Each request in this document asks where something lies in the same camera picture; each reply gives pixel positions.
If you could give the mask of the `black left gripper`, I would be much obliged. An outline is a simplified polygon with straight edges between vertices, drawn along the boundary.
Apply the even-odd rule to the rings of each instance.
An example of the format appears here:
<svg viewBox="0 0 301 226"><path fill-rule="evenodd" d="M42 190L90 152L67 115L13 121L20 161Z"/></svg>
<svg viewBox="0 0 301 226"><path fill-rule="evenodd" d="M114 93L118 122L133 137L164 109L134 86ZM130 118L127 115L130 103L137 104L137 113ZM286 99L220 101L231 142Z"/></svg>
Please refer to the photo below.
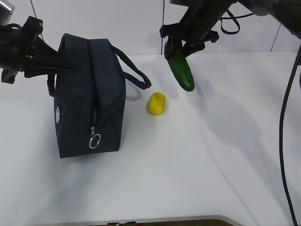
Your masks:
<svg viewBox="0 0 301 226"><path fill-rule="evenodd" d="M25 78L33 78L72 70L72 63L63 53L54 50L39 37L42 31L43 21L32 16L23 26L0 26L1 82L14 83L19 72L24 72Z"/></svg>

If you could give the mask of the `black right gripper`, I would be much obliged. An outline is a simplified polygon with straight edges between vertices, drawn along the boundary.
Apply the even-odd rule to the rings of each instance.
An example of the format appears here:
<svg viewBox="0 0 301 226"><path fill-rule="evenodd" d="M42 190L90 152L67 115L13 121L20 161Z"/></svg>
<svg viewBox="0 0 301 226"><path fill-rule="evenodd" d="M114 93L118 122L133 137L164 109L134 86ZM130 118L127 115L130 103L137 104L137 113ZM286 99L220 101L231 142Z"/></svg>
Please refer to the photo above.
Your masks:
<svg viewBox="0 0 301 226"><path fill-rule="evenodd" d="M184 58L202 51L204 42L217 42L218 33L212 28L235 3L234 0L171 0L170 4L187 7L181 20L175 24L162 25L159 33L168 37L164 45L165 59L177 54Z"/></svg>

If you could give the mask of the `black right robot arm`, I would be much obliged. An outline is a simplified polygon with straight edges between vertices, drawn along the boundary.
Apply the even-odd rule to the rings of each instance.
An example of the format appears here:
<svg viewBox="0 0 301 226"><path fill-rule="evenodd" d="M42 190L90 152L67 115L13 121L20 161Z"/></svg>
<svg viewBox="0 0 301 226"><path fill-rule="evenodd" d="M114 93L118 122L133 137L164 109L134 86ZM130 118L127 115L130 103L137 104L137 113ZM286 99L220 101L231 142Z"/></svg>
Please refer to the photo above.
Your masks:
<svg viewBox="0 0 301 226"><path fill-rule="evenodd" d="M213 27L225 20L225 13L230 20L238 22L238 17L229 11L235 3L235 0L172 0L171 4L185 6L187 10L178 23L163 25L159 30L160 36L167 38L165 58L188 57L202 51L207 42L217 42L219 35ZM251 15L271 15L294 36L301 36L299 0L240 0L239 3L250 10Z"/></svg>

